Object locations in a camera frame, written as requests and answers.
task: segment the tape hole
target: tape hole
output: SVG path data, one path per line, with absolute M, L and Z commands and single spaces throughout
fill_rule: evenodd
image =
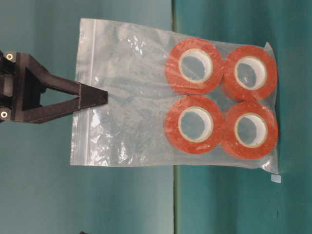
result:
M 207 80 L 213 68 L 210 57 L 204 51 L 197 49 L 184 52 L 179 66 L 183 77 L 193 83 Z
M 213 129 L 210 114 L 200 107 L 185 110 L 179 118 L 179 130 L 190 142 L 202 142 L 207 139 Z
M 264 85 L 267 72 L 264 64 L 259 59 L 247 56 L 237 63 L 235 77 L 237 82 L 245 89 L 255 90 Z
M 266 139 L 268 130 L 265 121 L 256 114 L 246 114 L 235 125 L 237 140 L 248 148 L 259 147 Z

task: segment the bolt hole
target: bolt hole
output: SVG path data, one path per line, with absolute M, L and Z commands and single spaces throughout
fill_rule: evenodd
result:
M 6 56 L 6 58 L 7 58 L 8 60 L 12 60 L 13 55 L 12 55 L 12 54 L 8 54 L 8 55 Z
M 8 113 L 5 112 L 5 111 L 2 111 L 2 112 L 1 112 L 1 117 L 2 117 L 2 118 L 7 118 L 7 117 L 8 117 Z

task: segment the teal background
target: teal background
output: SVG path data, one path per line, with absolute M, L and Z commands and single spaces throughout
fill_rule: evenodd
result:
M 312 233 L 309 0 L 175 0 L 174 29 L 205 39 L 274 49 L 282 183 L 262 170 L 179 166 L 178 234 Z
M 166 0 L 10 0 L 0 5 L 0 49 L 32 54 L 75 78 L 80 18 L 171 29 Z M 67 96 L 48 92 L 45 103 Z M 0 233 L 171 234 L 173 169 L 70 166 L 72 117 L 0 125 Z

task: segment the clear plastic bag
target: clear plastic bag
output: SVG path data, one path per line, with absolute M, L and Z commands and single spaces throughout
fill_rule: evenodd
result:
M 174 56 L 170 62 L 168 58 L 173 54 L 174 48 L 183 50 L 185 47 L 183 41 L 189 38 L 187 35 L 130 23 L 98 19 L 81 20 L 76 80 L 108 91 L 109 101 L 105 106 L 74 114 L 72 165 L 113 167 L 228 165 L 262 168 L 278 173 L 276 142 L 273 146 L 271 143 L 272 149 L 267 149 L 268 153 L 261 157 L 253 153 L 241 157 L 239 151 L 236 154 L 230 153 L 231 150 L 235 151 L 234 146 L 237 143 L 221 144 L 226 135 L 226 116 L 233 107 L 245 103 L 242 100 L 233 100 L 235 98 L 232 98 L 231 94 L 225 94 L 231 92 L 231 88 L 227 90 L 224 83 L 226 72 L 224 61 L 227 61 L 228 55 L 241 45 L 210 41 L 213 49 L 220 53 L 222 58 L 220 64 L 218 55 L 209 54 L 211 60 L 205 62 L 205 58 L 202 58 L 203 54 L 198 53 L 197 50 L 183 53 L 183 58 L 179 61 L 175 61 Z M 269 44 L 265 45 L 264 50 L 274 58 Z M 257 65 L 257 61 L 253 61 L 252 56 L 244 57 L 240 61 L 242 64 L 235 67 L 237 76 L 242 76 L 240 82 L 246 87 L 251 87 L 251 90 L 252 87 L 259 86 L 258 76 L 263 76 L 264 82 L 270 78 L 269 69 L 262 70 L 261 64 Z M 191 80 L 191 84 L 200 84 L 203 77 L 214 76 L 214 69 L 222 72 L 218 75 L 221 76 L 219 79 L 222 81 L 202 94 L 201 88 L 196 89 L 196 87 L 179 85 L 179 82 L 172 82 L 179 75 L 176 74 L 174 66 L 177 66 L 181 73 Z M 191 89 L 192 94 L 186 94 L 188 88 Z M 251 150 L 257 148 L 264 138 L 267 139 L 271 135 L 268 130 L 275 121 L 276 87 L 271 87 L 271 92 L 264 98 L 256 96 L 254 98 L 255 100 L 249 100 L 247 106 L 255 105 L 256 109 L 264 109 L 270 112 L 273 118 L 270 122 L 265 122 L 261 113 L 252 117 L 246 112 L 236 124 L 235 136 L 239 136 L 240 142 Z M 188 102 L 189 99 L 195 100 L 194 105 L 197 108 L 188 106 L 192 102 Z M 222 116 L 210 115 L 205 107 L 211 106 L 218 107 Z M 168 115 L 170 112 L 175 115 L 174 107 L 177 108 L 176 110 L 187 109 L 183 114 L 180 113 L 177 132 L 183 135 L 182 142 L 185 139 L 189 140 L 190 147 L 184 144 L 182 149 L 179 149 L 181 142 L 176 140 L 175 136 L 170 140 L 173 119 Z M 264 129 L 267 127 L 267 132 L 263 132 L 261 126 Z M 215 136 L 216 128 L 219 128 L 222 133 L 218 134 L 219 139 L 216 142 L 209 144 L 208 147 L 212 149 L 207 149 L 207 145 L 193 147 L 202 139 Z M 226 146 L 229 146 L 230 150 L 224 150 Z

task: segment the plastic bag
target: plastic bag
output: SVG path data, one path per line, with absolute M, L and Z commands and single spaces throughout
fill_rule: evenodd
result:
M 263 97 L 236 92 L 238 97 L 237 84 L 226 83 L 235 75 L 238 88 L 253 92 L 270 81 L 274 68 L 255 60 L 257 55 L 233 53 L 241 49 L 130 23 L 82 19 L 76 80 L 107 90 L 109 100 L 74 114 L 71 164 L 228 165 L 278 173 L 276 84 Z M 275 65 L 269 44 L 258 50 L 269 53 L 274 63 L 269 65 Z M 246 106 L 255 111 L 238 115 Z M 255 149 L 261 147 L 259 154 Z

